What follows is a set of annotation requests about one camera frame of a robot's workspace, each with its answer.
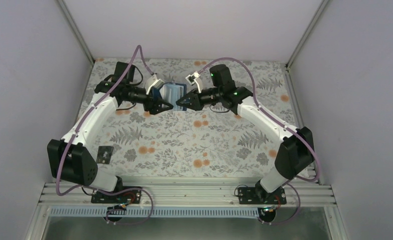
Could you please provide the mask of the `blue leather card holder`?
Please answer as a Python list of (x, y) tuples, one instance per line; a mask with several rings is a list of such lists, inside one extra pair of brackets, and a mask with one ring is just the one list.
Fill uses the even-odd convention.
[(173, 105), (173, 111), (187, 111), (186, 107), (177, 105), (177, 101), (187, 93), (187, 85), (184, 83), (166, 82), (159, 88), (153, 88), (151, 92), (155, 97)]

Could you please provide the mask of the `black credit card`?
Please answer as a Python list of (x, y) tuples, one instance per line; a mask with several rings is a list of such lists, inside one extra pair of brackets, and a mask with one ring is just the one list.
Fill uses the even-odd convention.
[(96, 163), (108, 165), (113, 155), (114, 147), (103, 145), (98, 147)]

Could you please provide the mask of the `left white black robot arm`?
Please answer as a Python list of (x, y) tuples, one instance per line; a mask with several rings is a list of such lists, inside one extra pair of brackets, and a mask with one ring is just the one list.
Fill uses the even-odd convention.
[(117, 62), (114, 73), (96, 85), (90, 104), (75, 125), (60, 140), (52, 139), (48, 143), (51, 174), (56, 179), (59, 196), (69, 193), (68, 190), (61, 192), (61, 181), (109, 195), (121, 190), (122, 179), (99, 169), (97, 154), (90, 152), (89, 144), (94, 143), (107, 119), (122, 102), (141, 104), (151, 115), (173, 109), (174, 106), (157, 93), (164, 81), (152, 73), (144, 87), (140, 87), (133, 83), (136, 70), (132, 63)]

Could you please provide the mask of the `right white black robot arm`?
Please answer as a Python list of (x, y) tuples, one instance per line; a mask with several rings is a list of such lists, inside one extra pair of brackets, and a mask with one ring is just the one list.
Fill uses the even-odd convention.
[(259, 196), (273, 193), (315, 161), (313, 135), (307, 127), (297, 128), (264, 109), (249, 89), (236, 86), (225, 64), (215, 65), (209, 72), (213, 87), (203, 88), (200, 74), (196, 71), (185, 78), (195, 88), (177, 100), (176, 104), (200, 111), (204, 106), (220, 103), (225, 109), (250, 121), (267, 137), (279, 142), (274, 166), (255, 185)]

